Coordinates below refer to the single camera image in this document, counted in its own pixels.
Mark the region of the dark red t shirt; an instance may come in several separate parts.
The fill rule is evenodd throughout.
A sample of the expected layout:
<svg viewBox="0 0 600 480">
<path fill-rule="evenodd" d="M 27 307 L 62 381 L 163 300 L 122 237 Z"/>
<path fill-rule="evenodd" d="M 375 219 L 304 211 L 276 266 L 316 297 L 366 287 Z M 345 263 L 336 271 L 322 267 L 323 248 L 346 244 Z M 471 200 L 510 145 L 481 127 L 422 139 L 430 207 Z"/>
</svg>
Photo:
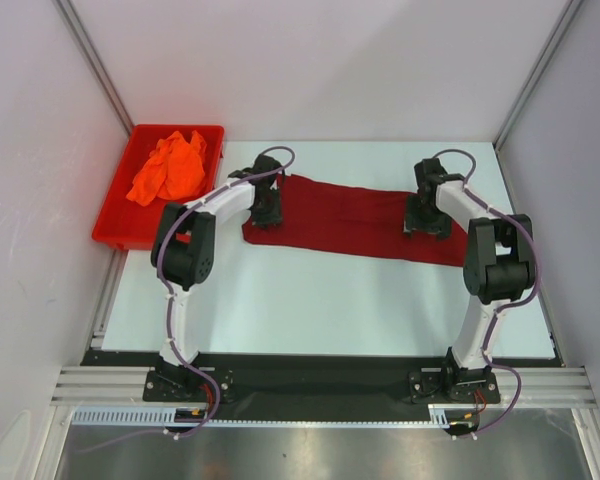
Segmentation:
<svg viewBox="0 0 600 480">
<path fill-rule="evenodd" d="M 443 240 L 403 231 L 407 200 L 413 195 L 291 175 L 281 188 L 282 223 L 260 228 L 247 220 L 243 238 L 253 245 L 461 267 L 467 234 L 457 223 Z"/>
</svg>

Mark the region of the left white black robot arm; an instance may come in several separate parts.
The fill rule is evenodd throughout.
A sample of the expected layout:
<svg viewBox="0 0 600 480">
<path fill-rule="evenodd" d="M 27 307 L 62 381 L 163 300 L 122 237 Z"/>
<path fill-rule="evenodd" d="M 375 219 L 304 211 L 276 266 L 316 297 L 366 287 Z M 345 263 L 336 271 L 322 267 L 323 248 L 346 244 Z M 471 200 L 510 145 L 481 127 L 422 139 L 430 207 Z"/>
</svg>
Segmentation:
<svg viewBox="0 0 600 480">
<path fill-rule="evenodd" d="M 187 338 L 190 296 L 209 277 L 214 266 L 216 230 L 234 216 L 247 212 L 260 229 L 283 222 L 281 186 L 295 160 L 287 146 L 260 152 L 252 165 L 229 174 L 219 187 L 185 204 L 169 203 L 163 211 L 151 250 L 151 264 L 166 288 L 165 345 L 160 356 L 171 369 L 165 388 L 179 400 L 193 398 L 199 374 L 188 368 L 200 352 Z"/>
</svg>

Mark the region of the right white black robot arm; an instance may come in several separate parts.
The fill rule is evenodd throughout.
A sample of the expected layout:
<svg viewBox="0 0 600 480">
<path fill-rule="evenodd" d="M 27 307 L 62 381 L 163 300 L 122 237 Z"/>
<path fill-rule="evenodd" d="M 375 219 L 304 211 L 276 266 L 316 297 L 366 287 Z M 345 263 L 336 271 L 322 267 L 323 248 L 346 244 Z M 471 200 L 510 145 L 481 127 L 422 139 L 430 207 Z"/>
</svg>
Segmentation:
<svg viewBox="0 0 600 480">
<path fill-rule="evenodd" d="M 467 234 L 463 280 L 470 295 L 460 333 L 449 348 L 451 370 L 441 376 L 443 393 L 464 401 L 477 378 L 491 368 L 491 347 L 504 311 L 526 304 L 536 289 L 538 267 L 531 219 L 497 211 L 471 191 L 468 178 L 450 174 L 437 157 L 414 167 L 417 192 L 408 197 L 403 231 L 409 237 L 451 237 L 457 225 Z"/>
</svg>

